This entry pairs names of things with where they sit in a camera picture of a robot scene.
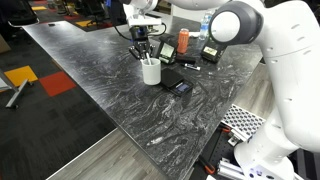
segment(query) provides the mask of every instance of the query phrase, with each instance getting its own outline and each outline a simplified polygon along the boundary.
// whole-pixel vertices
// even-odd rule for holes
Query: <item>black case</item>
[[[208,53],[208,51],[205,51],[206,48],[212,50],[213,54],[210,54]],[[208,60],[213,63],[217,63],[219,62],[226,48],[227,46],[218,45],[213,40],[211,40],[211,38],[208,38],[207,42],[205,43],[205,45],[201,50],[201,56],[205,60]]]
[[[172,88],[182,81],[182,75],[169,68],[165,68],[161,71],[161,85],[166,88]]]
[[[158,52],[156,54],[156,58],[160,59],[160,61],[165,63],[165,64],[174,63],[174,58],[175,58],[175,56],[177,54],[178,43],[171,36],[168,36],[168,37],[161,36],[159,38],[159,40],[160,40],[160,45],[159,45],[159,48],[158,48]],[[161,52],[164,44],[167,44],[167,45],[171,46],[174,49],[172,54],[171,54],[171,56],[166,58],[166,60],[168,60],[168,62],[165,62],[160,58],[160,52]]]

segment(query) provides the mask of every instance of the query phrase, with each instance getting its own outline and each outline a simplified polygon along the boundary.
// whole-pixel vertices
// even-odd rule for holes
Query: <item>desk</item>
[[[169,34],[200,24],[160,15]],[[255,45],[230,46],[219,64],[197,62],[201,71],[168,66],[192,81],[192,93],[175,97],[160,86],[143,83],[141,64],[128,52],[131,43],[113,28],[82,32],[60,21],[24,29],[110,116],[169,179],[183,179],[262,54]],[[119,30],[129,36],[127,26]],[[201,41],[191,40],[189,55],[199,57]]]

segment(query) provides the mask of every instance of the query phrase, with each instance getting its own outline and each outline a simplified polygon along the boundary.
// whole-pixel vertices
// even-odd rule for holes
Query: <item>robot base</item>
[[[241,153],[240,155],[239,149],[241,149],[241,144],[235,148],[235,157],[246,177],[252,179],[294,179],[293,166],[287,157],[284,157],[281,162],[272,164],[256,159],[250,152],[248,152],[249,154]],[[243,159],[239,158],[240,156],[246,157],[243,159],[251,159],[251,161],[241,161]]]
[[[294,179],[289,154],[298,147],[284,135],[278,109],[258,129],[252,139],[235,147],[234,155],[247,179]]]

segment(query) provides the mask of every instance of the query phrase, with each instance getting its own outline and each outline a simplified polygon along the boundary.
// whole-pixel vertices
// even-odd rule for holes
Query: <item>bottle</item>
[[[212,11],[208,10],[205,14],[203,19],[201,19],[201,27],[200,27],[200,35],[199,39],[200,40],[205,40],[208,35],[208,30],[209,30],[209,22],[212,17]]]

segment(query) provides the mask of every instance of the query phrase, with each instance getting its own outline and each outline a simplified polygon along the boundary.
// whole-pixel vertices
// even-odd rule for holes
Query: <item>black cable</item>
[[[121,32],[118,30],[117,26],[113,26],[113,27],[114,27],[114,28],[116,29],[116,31],[118,32],[119,36],[123,37],[124,39],[127,39],[127,40],[131,41],[130,38],[127,38],[127,37],[125,37],[123,34],[121,34]]]
[[[165,23],[161,23],[161,24],[164,26],[164,31],[162,33],[160,33],[160,34],[148,34],[148,36],[161,36],[161,35],[163,35],[167,30],[167,25]]]

